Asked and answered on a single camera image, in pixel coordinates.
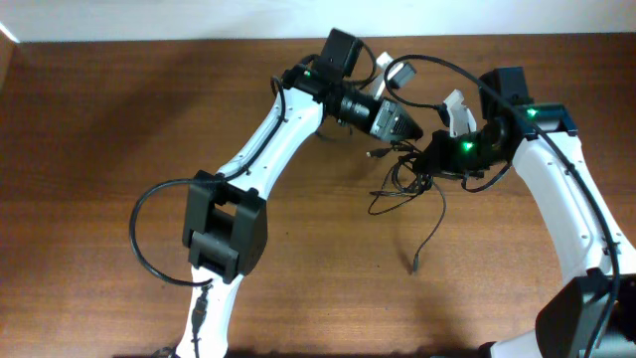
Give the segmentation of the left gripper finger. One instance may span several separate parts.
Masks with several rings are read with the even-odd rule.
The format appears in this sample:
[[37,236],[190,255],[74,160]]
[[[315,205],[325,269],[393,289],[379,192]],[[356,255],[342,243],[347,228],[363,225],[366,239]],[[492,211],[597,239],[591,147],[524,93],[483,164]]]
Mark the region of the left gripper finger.
[[397,132],[422,132],[418,123],[401,105],[397,109]]
[[423,130],[419,126],[400,126],[392,129],[394,141],[419,140],[423,136]]

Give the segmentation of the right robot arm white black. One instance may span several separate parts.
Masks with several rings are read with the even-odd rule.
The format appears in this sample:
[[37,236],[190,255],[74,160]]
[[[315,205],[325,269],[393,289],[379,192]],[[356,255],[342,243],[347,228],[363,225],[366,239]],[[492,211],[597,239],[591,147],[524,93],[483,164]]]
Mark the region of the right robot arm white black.
[[466,182],[495,164],[514,169],[540,210],[562,275],[531,331],[485,343],[479,356],[634,356],[635,249],[590,175],[571,116],[560,103],[535,102],[520,68],[484,74],[479,94],[484,127],[454,90],[441,105],[445,127],[414,170]]

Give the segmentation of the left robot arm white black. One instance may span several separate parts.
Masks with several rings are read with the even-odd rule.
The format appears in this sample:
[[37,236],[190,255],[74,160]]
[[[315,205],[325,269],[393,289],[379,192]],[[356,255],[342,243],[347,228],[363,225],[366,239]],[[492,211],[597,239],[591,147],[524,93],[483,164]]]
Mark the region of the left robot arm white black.
[[320,54],[273,80],[274,104],[236,156],[217,173],[200,171],[190,181],[183,244],[193,291],[176,356],[227,354],[239,286],[266,246],[267,199],[294,153],[326,117],[390,144],[421,138],[403,107],[383,95],[411,80],[414,68],[381,54],[371,75],[356,82],[351,74],[365,48],[361,39],[331,30]]

